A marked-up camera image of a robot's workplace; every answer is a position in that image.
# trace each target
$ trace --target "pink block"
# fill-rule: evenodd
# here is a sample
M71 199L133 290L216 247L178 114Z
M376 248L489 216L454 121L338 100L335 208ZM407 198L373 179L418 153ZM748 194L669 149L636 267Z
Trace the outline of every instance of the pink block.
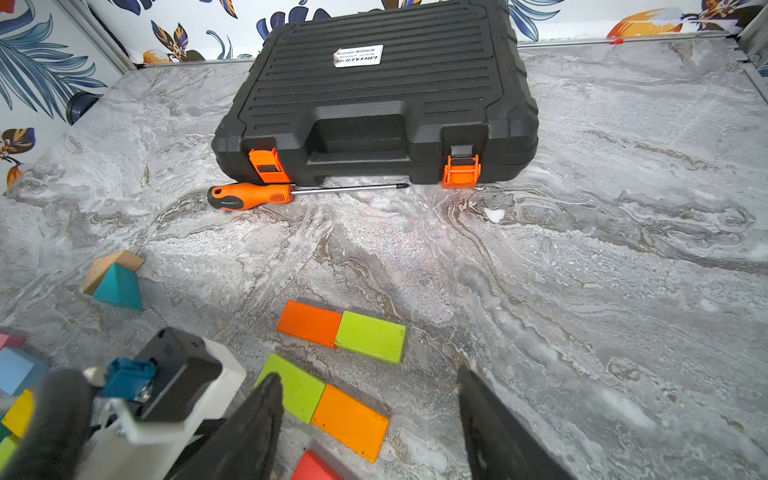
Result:
M19 349L22 347L22 345L24 345L24 339L20 336L5 335L4 333L0 333L0 350L4 349L6 346Z

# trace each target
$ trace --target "screwdriver shaft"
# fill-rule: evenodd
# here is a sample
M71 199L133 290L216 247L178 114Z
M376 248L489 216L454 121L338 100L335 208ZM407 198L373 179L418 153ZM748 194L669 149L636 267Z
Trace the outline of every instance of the screwdriver shaft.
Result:
M293 195L312 195L312 194L338 194L345 192L358 192L363 190L395 190L399 188L408 188L408 184L386 184L386 185L360 185L356 187L331 187L331 188L307 188L305 190L294 190Z

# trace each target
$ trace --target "wooden block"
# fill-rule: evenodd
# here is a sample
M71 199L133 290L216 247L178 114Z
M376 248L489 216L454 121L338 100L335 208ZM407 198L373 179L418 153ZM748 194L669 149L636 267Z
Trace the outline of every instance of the wooden block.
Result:
M307 450L299 461L290 480L344 480L314 451Z
M94 292L94 300L141 311L141 293L136 273L118 263L113 264Z
M4 333L0 333L0 350L4 349L6 346L10 346L14 349L20 349L22 345L24 345L24 339L20 336L5 335Z
M277 331L335 349L334 341L340 323L341 313L289 300L277 324Z
M359 313L344 312L336 346L387 362L400 363L406 328Z
M323 389L326 384L273 353L267 359L254 387L257 387L264 380L264 377L272 372L280 375L280 381L283 384L283 407L285 410L293 413L302 422L309 424L317 403L323 396Z
M48 364L20 349L0 350L0 390L18 396L35 388L48 372Z
M16 452L19 441L19 437L10 435L0 442L0 473L2 473L5 464L8 463L8 460L10 460L14 452Z
M312 423L371 463L376 463L389 427L389 419L333 385L326 385Z
M83 288L83 293L86 295L93 295L101 283L101 280L104 278L104 275L107 274L107 270L109 270L112 265L121 265L130 271L135 272L142 263L144 263L143 258L132 254L128 250L97 258L94 260L93 265L91 265L91 270L85 278L85 288Z
M35 401L32 398L32 392L25 390L2 418L2 424L17 437L24 438L34 411Z

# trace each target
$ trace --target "red block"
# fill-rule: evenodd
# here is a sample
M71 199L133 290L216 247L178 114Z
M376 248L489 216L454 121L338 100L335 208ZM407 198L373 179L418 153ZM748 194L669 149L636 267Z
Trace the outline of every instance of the red block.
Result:
M5 335L4 333L0 333L0 350L4 349L6 346L14 349L20 349L22 345L24 345L24 339L22 339L20 336Z
M307 450L291 480L344 480L333 471L315 452Z

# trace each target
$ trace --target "tool case label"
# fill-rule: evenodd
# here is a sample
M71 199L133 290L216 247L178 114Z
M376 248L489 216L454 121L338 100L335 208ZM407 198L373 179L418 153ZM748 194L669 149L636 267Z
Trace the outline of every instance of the tool case label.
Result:
M340 48L333 54L333 66L343 68L359 67L360 65L378 65L382 61L383 49L384 45Z

